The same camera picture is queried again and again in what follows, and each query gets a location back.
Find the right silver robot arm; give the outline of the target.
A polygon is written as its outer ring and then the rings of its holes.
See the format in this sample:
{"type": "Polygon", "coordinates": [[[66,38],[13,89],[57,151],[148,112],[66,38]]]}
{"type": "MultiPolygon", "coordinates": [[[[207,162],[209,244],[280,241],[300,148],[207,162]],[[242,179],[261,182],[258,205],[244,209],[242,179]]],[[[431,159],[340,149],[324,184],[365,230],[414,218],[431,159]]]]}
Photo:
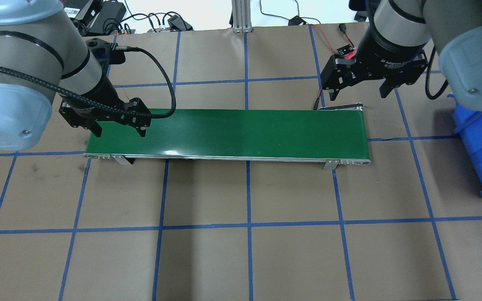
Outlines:
{"type": "Polygon", "coordinates": [[[349,6],[366,11],[369,26],[354,57],[333,54],[321,72],[331,100],[367,80],[383,80],[382,98],[414,84],[429,65],[423,48],[432,42],[457,102],[482,111],[482,0],[351,0],[349,6]]]}

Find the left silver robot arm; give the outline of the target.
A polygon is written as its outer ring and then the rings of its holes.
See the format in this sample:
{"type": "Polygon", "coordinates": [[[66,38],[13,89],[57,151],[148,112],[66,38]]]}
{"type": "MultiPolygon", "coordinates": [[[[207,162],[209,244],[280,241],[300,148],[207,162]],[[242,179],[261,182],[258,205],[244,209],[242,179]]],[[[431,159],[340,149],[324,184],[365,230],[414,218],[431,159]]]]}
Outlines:
{"type": "Polygon", "coordinates": [[[101,135],[99,121],[114,121],[144,135],[152,115],[139,99],[122,101],[106,76],[109,50],[85,41],[59,0],[0,0],[0,150],[34,147],[52,115],[57,94],[72,127],[101,135]]]}

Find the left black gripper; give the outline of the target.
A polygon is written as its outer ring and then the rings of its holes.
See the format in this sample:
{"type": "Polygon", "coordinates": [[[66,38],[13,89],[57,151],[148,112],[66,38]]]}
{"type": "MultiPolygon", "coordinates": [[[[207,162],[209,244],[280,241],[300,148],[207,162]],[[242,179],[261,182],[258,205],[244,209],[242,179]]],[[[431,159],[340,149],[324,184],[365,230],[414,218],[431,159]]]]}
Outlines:
{"type": "Polygon", "coordinates": [[[73,128],[89,130],[95,137],[100,138],[102,127],[100,122],[116,122],[119,125],[135,128],[140,137],[146,136],[147,128],[151,125],[151,117],[136,116],[149,115],[150,111],[140,98],[132,98],[128,102],[121,102],[114,107],[103,108],[97,105],[88,108],[77,108],[65,98],[59,107],[59,114],[73,128]]]}

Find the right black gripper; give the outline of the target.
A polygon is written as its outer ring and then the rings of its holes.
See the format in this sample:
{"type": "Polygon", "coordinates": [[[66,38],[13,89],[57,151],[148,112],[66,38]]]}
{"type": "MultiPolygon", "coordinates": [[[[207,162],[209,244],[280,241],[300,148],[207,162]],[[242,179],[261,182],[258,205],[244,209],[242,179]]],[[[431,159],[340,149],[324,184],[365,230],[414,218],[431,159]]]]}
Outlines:
{"type": "Polygon", "coordinates": [[[346,59],[339,54],[333,54],[321,71],[320,79],[323,90],[328,91],[331,102],[337,100],[341,89],[367,80],[383,79],[384,82],[381,84],[379,92],[381,98],[384,99],[394,88],[399,88],[402,84],[411,85],[417,82],[426,70],[427,64],[428,60],[424,51],[420,51],[412,61],[397,69],[389,69],[387,63],[382,63],[381,66],[367,66],[355,57],[346,59]]]}

